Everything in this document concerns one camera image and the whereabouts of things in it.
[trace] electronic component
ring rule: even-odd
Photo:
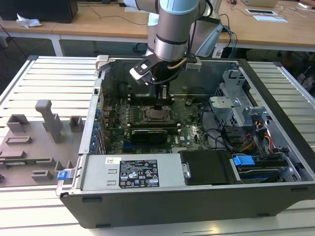
[[[161,145],[167,141],[165,130],[133,130],[131,132],[132,144]]]
[[[143,121],[150,124],[161,124],[161,123],[173,123],[170,119],[169,108],[167,106],[162,107],[160,110],[154,107],[143,107]]]

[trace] blue latch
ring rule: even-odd
[[[57,180],[70,180],[71,171],[59,171]]]
[[[252,156],[240,155],[233,158],[236,166],[254,166],[255,162]]]

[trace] gray plastic part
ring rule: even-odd
[[[60,161],[63,167],[66,167],[68,161],[71,161],[73,165],[77,163],[82,133],[72,133],[68,121],[62,121],[62,125],[62,142],[59,144],[55,144],[51,135],[45,131],[42,121],[30,121],[29,124],[23,125],[25,133],[13,134],[9,130],[3,140],[7,137],[30,136],[32,142],[30,144],[19,145],[8,145],[4,141],[2,142],[0,152],[24,151],[27,156],[23,159],[16,159],[16,162],[13,162],[14,159],[1,160],[0,157],[0,162],[5,164],[2,166],[0,164],[0,173],[5,176],[5,181],[0,183],[0,187],[57,184],[58,181],[56,178],[53,178],[51,181],[36,182],[31,175],[32,171],[42,169],[49,170],[55,176],[54,172],[57,161]]]
[[[72,165],[71,161],[68,161],[66,169],[72,169],[72,168],[73,168],[73,165]]]
[[[0,174],[0,183],[3,182],[4,176]]]
[[[24,151],[0,151],[0,159],[22,159],[25,157]]]
[[[64,167],[62,166],[60,161],[57,161],[56,166],[55,166],[55,172],[63,171]]]
[[[32,139],[30,136],[18,136],[18,137],[6,137],[5,140],[8,145],[16,145],[16,144],[30,144]]]
[[[45,120],[45,129],[49,130],[55,144],[60,143],[62,141],[61,136],[61,121],[59,116],[53,115],[51,112],[51,101],[50,100],[38,100],[35,105],[35,109],[40,112]]]
[[[31,177],[35,181],[47,181],[53,179],[53,175],[50,173],[49,170],[32,171]]]
[[[56,166],[54,158],[50,158],[49,161],[36,161],[36,164],[40,167]]]
[[[29,122],[26,119],[25,115],[11,115],[6,124],[10,128],[12,133],[24,133],[25,130],[23,129],[23,125],[29,124]]]
[[[53,114],[53,116],[54,116],[54,120],[56,121],[56,125],[60,126],[58,128],[61,129],[63,127],[63,124],[60,121],[59,115],[58,114]],[[45,122],[43,122],[43,126],[44,126],[46,132],[49,132],[49,129],[48,129],[48,127],[47,127]]]
[[[4,162],[0,162],[0,169],[8,169],[8,166]]]
[[[71,116],[69,120],[69,126],[71,129],[71,132],[83,132],[84,124],[82,121],[82,117]]]

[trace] warning label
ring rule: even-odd
[[[121,161],[119,187],[159,187],[157,160]]]

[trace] metal bracket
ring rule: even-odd
[[[230,97],[211,97],[210,101],[215,108],[233,108],[241,106],[238,98]]]
[[[110,67],[108,55],[99,55],[96,58],[95,66],[97,71],[102,71]]]
[[[245,77],[239,70],[226,70],[223,79],[227,86],[243,86]]]
[[[202,65],[202,63],[201,63],[200,58],[199,58],[199,57],[195,57],[195,61],[194,61],[194,62],[188,61],[188,62],[186,63],[186,68],[185,68],[185,70],[193,69],[193,70],[197,70],[197,71],[199,72],[200,69],[201,69],[201,65]]]
[[[264,107],[245,107],[242,115],[245,119],[244,124],[252,124],[252,116],[261,116],[262,119],[266,119],[268,112]]]

